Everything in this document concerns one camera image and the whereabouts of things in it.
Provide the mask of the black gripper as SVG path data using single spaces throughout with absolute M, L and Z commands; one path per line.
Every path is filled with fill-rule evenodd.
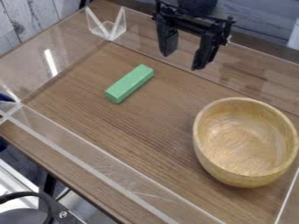
M 229 42 L 231 28 L 236 23 L 231 15 L 217 12 L 219 0 L 155 0 L 155 16 L 172 19 L 184 30 L 200 36 L 191 69 L 201 70 L 213 61 L 220 48 Z M 156 18 L 156 34 L 160 53 L 168 57 L 177 49 L 179 32 L 172 21 Z

